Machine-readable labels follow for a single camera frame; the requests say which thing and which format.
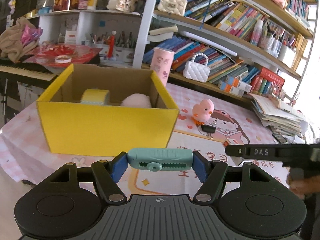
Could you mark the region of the red figure pen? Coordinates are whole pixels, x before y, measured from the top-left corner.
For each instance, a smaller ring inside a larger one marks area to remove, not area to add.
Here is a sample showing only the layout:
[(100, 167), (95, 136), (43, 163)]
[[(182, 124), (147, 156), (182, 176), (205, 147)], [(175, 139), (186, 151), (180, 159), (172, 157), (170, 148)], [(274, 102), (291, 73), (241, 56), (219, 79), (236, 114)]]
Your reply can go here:
[(117, 34), (117, 32), (115, 30), (113, 30), (111, 32), (110, 38), (108, 39), (109, 49), (108, 49), (107, 57), (109, 59), (111, 59), (112, 55), (113, 55), (113, 49), (114, 49), (114, 44), (115, 44), (115, 40), (116, 40), (116, 34)]

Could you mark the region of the orange white box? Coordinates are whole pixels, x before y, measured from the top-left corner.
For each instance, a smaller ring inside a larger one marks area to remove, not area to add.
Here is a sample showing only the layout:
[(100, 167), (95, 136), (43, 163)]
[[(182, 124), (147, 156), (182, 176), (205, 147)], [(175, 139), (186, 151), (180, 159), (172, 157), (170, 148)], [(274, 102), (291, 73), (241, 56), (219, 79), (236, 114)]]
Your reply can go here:
[(227, 75), (225, 81), (219, 81), (218, 88), (230, 94), (243, 97), (245, 93), (249, 93), (251, 91), (252, 86)]

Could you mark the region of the pink plush ball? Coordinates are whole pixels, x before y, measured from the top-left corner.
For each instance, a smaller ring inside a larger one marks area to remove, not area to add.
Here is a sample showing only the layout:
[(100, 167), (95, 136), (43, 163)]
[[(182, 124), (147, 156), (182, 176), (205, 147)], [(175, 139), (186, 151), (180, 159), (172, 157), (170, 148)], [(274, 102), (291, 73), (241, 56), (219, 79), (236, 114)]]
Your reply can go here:
[(140, 94), (140, 93), (135, 93), (127, 98), (125, 98), (121, 106), (123, 107), (132, 107), (132, 108), (151, 108), (151, 101), (149, 96)]

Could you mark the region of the white bookshelf unit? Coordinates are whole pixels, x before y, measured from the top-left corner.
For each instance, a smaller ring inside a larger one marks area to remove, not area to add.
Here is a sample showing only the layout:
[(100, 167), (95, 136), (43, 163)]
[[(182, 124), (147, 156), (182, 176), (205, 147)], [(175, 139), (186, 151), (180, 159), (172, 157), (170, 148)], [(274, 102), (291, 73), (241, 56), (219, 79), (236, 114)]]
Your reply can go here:
[(315, 52), (316, 20), (308, 17), (316, 0), (287, 0), (282, 9), (271, 0), (187, 0), (184, 16), (157, 9), (160, 0), (138, 0), (134, 12), (104, 9), (54, 11), (39, 16), (44, 30), (41, 42), (57, 42), (74, 31), (74, 43), (102, 44), (115, 30), (135, 43), (132, 63), (104, 59), (104, 64), (140, 68), (150, 64), (160, 41), (150, 31), (176, 26), (175, 46), (191, 42), (194, 50), (212, 46), (224, 51), (235, 64), (253, 63), (280, 75), (285, 97), (296, 100)]

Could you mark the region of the pink foil wrapper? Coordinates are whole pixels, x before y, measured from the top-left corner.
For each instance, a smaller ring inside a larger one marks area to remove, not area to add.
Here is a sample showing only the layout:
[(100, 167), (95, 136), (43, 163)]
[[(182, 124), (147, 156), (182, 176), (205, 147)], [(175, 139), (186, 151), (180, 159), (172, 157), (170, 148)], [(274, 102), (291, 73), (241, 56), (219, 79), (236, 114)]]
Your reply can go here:
[(22, 45), (25, 47), (33, 41), (37, 41), (43, 33), (42, 28), (34, 28), (28, 25), (25, 26), (21, 36)]

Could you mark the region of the cream quilted handbag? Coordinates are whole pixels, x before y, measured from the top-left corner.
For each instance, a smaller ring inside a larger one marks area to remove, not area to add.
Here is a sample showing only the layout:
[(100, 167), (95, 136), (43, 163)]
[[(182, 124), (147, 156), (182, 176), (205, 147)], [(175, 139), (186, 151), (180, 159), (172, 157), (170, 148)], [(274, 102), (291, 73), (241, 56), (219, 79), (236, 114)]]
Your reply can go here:
[(184, 16), (187, 0), (160, 0), (157, 9), (162, 12)]

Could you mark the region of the black electric piano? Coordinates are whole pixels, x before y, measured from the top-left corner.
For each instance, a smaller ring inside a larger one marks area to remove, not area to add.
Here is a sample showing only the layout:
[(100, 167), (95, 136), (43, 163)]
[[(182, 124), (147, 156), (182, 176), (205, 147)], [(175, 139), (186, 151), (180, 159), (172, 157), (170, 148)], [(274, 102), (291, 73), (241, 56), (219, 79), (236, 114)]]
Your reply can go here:
[(44, 63), (13, 63), (7, 58), (1, 58), (1, 83), (4, 83), (5, 80), (10, 80), (47, 88), (70, 64), (78, 63), (99, 64), (100, 59), (98, 55), (91, 59), (88, 57), (73, 57), (71, 62), (51, 67), (46, 66)]

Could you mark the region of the yellow tape roll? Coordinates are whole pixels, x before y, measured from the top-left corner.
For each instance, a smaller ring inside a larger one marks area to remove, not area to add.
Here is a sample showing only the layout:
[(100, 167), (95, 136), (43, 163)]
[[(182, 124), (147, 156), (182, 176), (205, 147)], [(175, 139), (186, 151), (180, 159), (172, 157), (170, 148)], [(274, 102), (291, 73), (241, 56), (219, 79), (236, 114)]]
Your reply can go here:
[(86, 105), (106, 106), (109, 104), (110, 92), (104, 89), (87, 89), (81, 97), (81, 103)]

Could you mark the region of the pink chick toy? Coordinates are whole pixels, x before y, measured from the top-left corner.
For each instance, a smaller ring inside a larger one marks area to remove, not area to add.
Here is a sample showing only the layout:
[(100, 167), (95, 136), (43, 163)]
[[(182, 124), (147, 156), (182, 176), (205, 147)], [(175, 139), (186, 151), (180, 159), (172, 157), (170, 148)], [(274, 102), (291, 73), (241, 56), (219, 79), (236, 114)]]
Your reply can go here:
[(199, 104), (195, 104), (192, 110), (192, 120), (195, 125), (204, 125), (214, 112), (214, 104), (210, 99), (203, 99)]

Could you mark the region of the beige crumpled cloth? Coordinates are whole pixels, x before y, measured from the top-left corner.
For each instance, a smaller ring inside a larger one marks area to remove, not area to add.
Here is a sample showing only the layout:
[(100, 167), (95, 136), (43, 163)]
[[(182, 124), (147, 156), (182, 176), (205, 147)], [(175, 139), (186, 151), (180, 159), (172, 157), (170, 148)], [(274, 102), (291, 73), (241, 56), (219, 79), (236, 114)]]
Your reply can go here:
[(7, 57), (12, 62), (18, 62), (22, 56), (38, 46), (39, 39), (32, 41), (25, 47), (23, 46), (21, 38), (26, 26), (34, 27), (25, 17), (21, 17), (14, 26), (6, 29), (1, 34), (1, 57)]

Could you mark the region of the white quilted handbag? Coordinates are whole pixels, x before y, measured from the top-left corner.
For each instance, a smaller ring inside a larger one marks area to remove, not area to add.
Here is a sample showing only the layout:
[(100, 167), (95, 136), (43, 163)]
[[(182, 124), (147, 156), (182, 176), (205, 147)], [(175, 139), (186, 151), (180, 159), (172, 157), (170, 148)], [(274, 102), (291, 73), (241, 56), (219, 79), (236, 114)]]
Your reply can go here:
[[(205, 63), (200, 64), (195, 62), (198, 56), (205, 58)], [(210, 68), (208, 67), (208, 57), (204, 53), (196, 53), (193, 55), (190, 61), (187, 61), (183, 70), (183, 76), (186, 79), (206, 83), (210, 74)]]

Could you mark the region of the pink cartoon tablecloth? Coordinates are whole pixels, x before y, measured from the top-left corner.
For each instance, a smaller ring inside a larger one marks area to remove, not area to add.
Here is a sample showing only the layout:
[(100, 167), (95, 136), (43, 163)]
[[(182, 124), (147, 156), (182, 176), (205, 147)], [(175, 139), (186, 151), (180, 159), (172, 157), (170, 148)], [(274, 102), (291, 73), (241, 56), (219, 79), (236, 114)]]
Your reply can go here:
[[(264, 127), (252, 111), (218, 98), (212, 98), (216, 115), (210, 120), (217, 130), (213, 135), (206, 135), (198, 131), (189, 118), (192, 107), (206, 95), (173, 84), (167, 84), (167, 90), (180, 108), (168, 144), (170, 148), (197, 150), (208, 160), (219, 160), (232, 166), (233, 159), (225, 154), (226, 140), (236, 140), (240, 144), (275, 141), (271, 130)], [(1, 129), (1, 167), (15, 181), (38, 184), (65, 163), (74, 162), (78, 167), (85, 167), (95, 161), (97, 157), (94, 156), (51, 153), (35, 104), (25, 108)], [(156, 173), (128, 168), (118, 185), (126, 195), (193, 196), (201, 184), (192, 170)]]

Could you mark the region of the black binder clip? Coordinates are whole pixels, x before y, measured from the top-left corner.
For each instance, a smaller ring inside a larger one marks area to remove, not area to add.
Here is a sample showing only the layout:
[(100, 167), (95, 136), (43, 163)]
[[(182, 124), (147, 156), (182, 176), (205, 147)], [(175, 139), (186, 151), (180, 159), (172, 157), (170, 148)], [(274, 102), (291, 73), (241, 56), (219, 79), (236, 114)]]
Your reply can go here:
[(214, 127), (212, 125), (201, 125), (201, 129), (202, 129), (203, 133), (206, 133), (206, 135), (209, 139), (213, 138), (212, 135), (216, 131), (216, 127)]

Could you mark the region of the black smartphone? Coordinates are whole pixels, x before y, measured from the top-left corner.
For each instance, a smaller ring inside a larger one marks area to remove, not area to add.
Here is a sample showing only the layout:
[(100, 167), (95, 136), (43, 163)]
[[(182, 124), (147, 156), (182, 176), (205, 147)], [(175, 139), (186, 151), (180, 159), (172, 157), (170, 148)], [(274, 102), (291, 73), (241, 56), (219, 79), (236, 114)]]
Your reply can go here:
[(272, 136), (274, 139), (279, 143), (279, 144), (289, 144), (290, 142), (288, 141), (287, 138), (282, 136), (280, 133), (272, 133)]

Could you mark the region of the teal plastic clip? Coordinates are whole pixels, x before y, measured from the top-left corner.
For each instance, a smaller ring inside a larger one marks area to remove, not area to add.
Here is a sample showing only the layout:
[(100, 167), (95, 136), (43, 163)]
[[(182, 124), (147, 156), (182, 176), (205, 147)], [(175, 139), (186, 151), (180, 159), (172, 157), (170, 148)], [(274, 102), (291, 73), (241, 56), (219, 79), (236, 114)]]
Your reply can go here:
[(127, 160), (138, 170), (186, 171), (192, 168), (193, 152), (184, 148), (133, 148)]

